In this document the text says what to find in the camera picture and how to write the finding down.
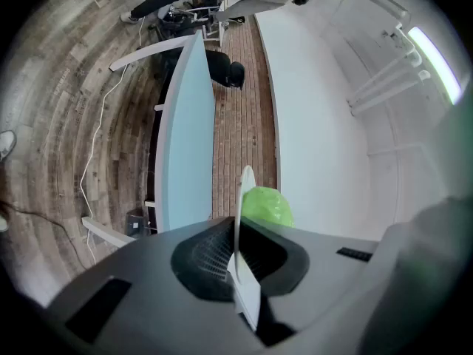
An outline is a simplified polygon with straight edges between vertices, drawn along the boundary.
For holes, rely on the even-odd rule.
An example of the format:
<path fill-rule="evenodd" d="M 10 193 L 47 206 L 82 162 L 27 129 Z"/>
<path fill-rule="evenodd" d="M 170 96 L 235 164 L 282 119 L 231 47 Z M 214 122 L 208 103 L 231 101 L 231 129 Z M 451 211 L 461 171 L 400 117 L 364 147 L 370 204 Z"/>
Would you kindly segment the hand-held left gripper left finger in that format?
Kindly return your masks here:
<path fill-rule="evenodd" d="M 231 302 L 201 300 L 171 268 L 175 247 L 231 218 L 134 240 L 76 277 L 47 313 L 87 354 L 254 355 L 265 346 Z"/>

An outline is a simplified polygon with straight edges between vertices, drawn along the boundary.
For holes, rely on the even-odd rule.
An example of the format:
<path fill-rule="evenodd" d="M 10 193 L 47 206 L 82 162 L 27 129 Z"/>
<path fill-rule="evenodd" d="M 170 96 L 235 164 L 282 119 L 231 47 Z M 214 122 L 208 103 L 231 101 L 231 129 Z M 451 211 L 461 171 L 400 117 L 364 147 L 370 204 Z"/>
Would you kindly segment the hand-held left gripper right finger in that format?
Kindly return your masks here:
<path fill-rule="evenodd" d="M 351 288 L 378 242 L 244 218 L 240 248 L 261 286 L 256 336 L 267 347 L 302 332 Z"/>

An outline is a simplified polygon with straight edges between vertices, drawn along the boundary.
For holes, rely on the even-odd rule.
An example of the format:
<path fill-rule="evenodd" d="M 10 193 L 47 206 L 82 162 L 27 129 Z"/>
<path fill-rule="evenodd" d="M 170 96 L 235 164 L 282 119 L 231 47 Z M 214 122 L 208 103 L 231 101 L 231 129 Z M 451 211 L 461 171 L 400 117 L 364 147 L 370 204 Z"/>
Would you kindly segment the green lettuce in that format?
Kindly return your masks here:
<path fill-rule="evenodd" d="M 285 197 L 277 189 L 264 186 L 255 186 L 244 193 L 242 216 L 287 227 L 295 226 L 290 205 Z"/>

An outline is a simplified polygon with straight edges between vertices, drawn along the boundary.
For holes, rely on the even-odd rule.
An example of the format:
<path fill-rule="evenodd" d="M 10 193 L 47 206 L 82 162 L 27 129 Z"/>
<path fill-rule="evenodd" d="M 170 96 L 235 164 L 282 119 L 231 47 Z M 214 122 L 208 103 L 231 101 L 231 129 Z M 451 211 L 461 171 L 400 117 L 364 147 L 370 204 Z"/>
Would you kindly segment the white plate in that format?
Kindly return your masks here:
<path fill-rule="evenodd" d="M 234 220 L 234 253 L 231 255 L 227 271 L 233 283 L 233 296 L 236 313 L 243 315 L 253 332 L 256 332 L 261 305 L 261 286 L 250 270 L 239 250 L 242 219 L 242 201 L 245 193 L 256 186 L 253 170 L 247 165 L 240 177 L 238 198 L 236 201 L 236 216 Z"/>

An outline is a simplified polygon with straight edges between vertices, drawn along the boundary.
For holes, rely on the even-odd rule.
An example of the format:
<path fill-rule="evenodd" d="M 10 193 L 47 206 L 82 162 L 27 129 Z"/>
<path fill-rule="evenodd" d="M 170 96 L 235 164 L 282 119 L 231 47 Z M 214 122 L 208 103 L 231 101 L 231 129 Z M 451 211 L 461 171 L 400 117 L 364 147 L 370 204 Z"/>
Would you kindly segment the light blue table top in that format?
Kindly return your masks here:
<path fill-rule="evenodd" d="M 157 231 L 171 231 L 211 216 L 215 97 L 203 36 L 173 38 L 129 53 L 109 65 L 113 72 L 165 50 L 182 50 L 161 113 L 154 160 Z"/>

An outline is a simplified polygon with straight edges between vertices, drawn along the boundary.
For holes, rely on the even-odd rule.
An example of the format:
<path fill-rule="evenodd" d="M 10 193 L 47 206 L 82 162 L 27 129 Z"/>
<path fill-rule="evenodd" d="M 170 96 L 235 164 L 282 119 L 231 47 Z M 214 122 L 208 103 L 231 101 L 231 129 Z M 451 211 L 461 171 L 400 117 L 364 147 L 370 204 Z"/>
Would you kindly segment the black floor box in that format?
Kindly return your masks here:
<path fill-rule="evenodd" d="M 126 215 L 126 235 L 133 238 L 146 237 L 149 230 L 146 226 L 146 220 L 142 215 Z"/>

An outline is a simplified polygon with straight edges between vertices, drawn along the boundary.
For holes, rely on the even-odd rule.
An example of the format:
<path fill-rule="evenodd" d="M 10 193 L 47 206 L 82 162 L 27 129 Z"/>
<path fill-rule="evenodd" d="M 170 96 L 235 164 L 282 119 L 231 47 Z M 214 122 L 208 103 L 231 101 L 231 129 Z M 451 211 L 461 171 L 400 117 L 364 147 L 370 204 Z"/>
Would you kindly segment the white ceiling pipe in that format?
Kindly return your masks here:
<path fill-rule="evenodd" d="M 388 63 L 381 71 L 377 72 L 367 82 L 362 84 L 347 99 L 350 108 L 353 108 L 360 100 L 369 97 L 375 92 L 381 91 L 396 79 L 410 73 L 416 67 L 422 64 L 422 58 L 419 52 L 414 48 L 408 50 L 405 54 L 398 56 Z"/>
<path fill-rule="evenodd" d="M 399 22 L 395 26 L 392 34 L 389 37 L 392 39 L 395 48 L 401 50 L 404 55 L 410 55 L 416 51 L 415 45 L 404 34 L 402 23 Z"/>
<path fill-rule="evenodd" d="M 355 108 L 352 108 L 351 113 L 352 113 L 353 116 L 357 116 L 360 113 L 362 113 L 362 112 L 364 112 L 364 111 L 366 111 L 366 110 L 368 110 L 372 107 L 375 107 L 375 106 L 385 102 L 386 100 L 388 100 L 392 97 L 395 97 L 396 95 L 408 90 L 409 88 L 411 88 L 411 87 L 413 87 L 417 84 L 423 84 L 423 82 L 425 80 L 428 80 L 430 78 L 431 78 L 430 72 L 428 72 L 427 70 L 421 70 L 417 74 L 417 78 L 414 81 L 403 82 L 400 85 L 398 85 L 396 87 L 393 87 L 393 88 L 387 90 L 386 92 L 381 93 L 380 95 L 374 97 L 373 99 L 370 99 L 370 100 L 362 103 L 361 105 L 359 105 Z"/>

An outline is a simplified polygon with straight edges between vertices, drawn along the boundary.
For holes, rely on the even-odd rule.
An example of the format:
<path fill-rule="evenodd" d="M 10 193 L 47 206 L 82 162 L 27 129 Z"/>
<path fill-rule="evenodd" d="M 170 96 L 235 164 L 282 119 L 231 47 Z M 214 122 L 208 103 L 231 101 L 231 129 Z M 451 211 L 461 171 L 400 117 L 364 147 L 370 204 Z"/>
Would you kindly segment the white sneaker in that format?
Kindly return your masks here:
<path fill-rule="evenodd" d="M 16 145 L 16 134 L 12 130 L 0 132 L 0 162 L 5 160 Z"/>

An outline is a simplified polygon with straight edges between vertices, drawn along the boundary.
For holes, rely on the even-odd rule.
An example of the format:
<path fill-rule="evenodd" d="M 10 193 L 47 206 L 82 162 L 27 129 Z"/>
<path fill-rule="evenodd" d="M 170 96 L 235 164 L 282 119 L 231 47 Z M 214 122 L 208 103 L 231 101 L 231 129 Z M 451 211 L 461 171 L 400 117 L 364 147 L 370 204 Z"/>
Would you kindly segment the long ceiling light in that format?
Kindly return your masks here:
<path fill-rule="evenodd" d="M 455 105 L 461 97 L 462 89 L 452 68 L 440 50 L 419 27 L 413 27 L 408 32 L 408 35 L 427 57 L 438 74 L 450 102 L 452 105 Z"/>

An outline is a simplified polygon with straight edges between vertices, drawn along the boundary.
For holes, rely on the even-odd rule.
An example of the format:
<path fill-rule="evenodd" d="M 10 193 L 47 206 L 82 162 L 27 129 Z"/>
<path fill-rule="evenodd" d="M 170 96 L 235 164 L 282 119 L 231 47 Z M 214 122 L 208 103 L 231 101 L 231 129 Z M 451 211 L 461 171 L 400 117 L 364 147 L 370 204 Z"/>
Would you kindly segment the white metal rack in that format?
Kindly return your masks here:
<path fill-rule="evenodd" d="M 232 7 L 239 1 L 241 0 L 217 0 L 216 6 L 211 6 L 204 9 L 204 18 L 209 18 L 209 16 L 212 16 L 217 12 L 222 12 L 229 7 Z M 202 27 L 203 41 L 221 47 L 223 45 L 225 34 L 227 33 L 230 26 L 232 24 L 244 24 L 245 22 L 246 18 L 244 16 L 230 18 L 227 21 L 214 20 L 211 26 L 206 27 L 204 25 Z"/>

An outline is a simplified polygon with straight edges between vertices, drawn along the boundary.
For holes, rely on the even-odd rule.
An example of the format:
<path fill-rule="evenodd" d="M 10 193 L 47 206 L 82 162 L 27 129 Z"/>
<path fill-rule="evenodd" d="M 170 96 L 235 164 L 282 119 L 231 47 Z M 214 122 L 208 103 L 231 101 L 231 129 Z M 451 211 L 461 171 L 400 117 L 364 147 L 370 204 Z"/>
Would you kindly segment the white ceiling unit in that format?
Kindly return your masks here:
<path fill-rule="evenodd" d="M 399 21 L 407 20 L 411 18 L 410 12 L 399 3 L 394 0 L 368 0 L 373 4 L 376 4 L 381 9 L 385 10 L 391 16 L 396 18 Z"/>

